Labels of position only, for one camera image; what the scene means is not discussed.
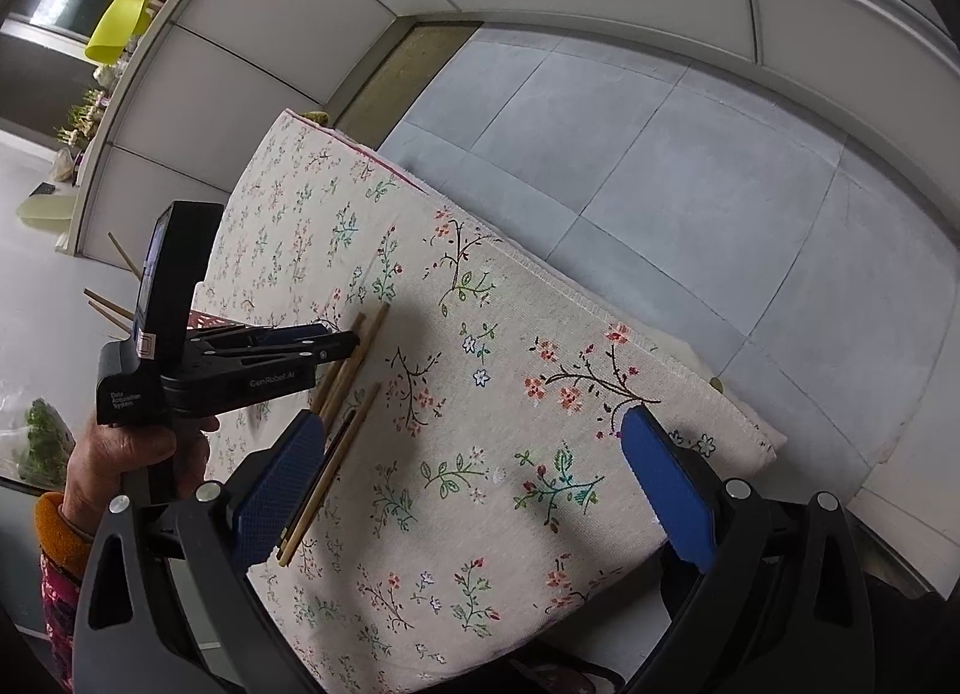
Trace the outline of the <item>left hand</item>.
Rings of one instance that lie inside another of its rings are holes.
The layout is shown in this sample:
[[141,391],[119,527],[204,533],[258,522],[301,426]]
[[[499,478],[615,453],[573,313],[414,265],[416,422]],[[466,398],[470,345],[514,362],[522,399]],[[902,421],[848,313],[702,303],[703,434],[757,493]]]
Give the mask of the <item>left hand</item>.
[[92,414],[68,459],[60,517],[85,535],[96,535],[99,520],[121,490],[122,476],[168,458],[174,460],[176,496],[189,496],[205,481],[208,434],[218,429],[216,416],[187,421],[181,432],[174,432],[101,426]]

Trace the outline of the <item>left red floral sleeve forearm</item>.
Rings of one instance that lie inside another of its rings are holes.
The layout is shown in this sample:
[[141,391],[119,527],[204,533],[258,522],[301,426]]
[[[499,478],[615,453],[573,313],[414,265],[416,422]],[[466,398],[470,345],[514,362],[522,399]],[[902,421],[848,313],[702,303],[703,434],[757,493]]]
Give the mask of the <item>left red floral sleeve forearm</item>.
[[55,676],[65,692],[73,691],[73,634],[82,580],[93,538],[65,520],[61,492],[46,492],[34,508],[34,528],[41,566],[44,624],[52,645]]

